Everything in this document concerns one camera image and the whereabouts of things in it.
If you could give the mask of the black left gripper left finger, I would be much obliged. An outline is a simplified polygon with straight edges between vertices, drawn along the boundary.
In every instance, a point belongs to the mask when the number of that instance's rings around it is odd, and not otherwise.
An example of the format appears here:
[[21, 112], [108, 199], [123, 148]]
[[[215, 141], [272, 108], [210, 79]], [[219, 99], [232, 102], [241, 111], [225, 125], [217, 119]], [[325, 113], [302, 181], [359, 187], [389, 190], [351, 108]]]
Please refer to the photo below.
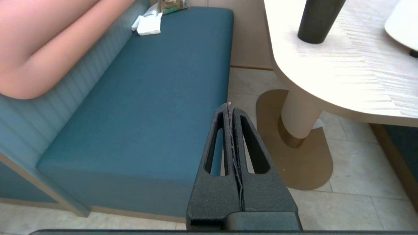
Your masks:
[[[218, 131], [222, 130], [226, 175], [213, 176]], [[234, 149], [230, 103], [219, 106], [213, 116], [200, 166], [186, 211], [187, 229], [222, 229], [225, 218], [242, 210], [242, 182]]]

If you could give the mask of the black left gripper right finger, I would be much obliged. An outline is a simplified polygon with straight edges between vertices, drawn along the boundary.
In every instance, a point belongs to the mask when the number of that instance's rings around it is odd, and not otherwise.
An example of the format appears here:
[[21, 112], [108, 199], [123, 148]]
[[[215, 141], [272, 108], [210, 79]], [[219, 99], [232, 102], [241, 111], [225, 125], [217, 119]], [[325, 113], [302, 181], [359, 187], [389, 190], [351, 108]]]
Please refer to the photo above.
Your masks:
[[245, 111], [232, 113], [238, 197], [246, 212], [297, 212], [297, 205]]

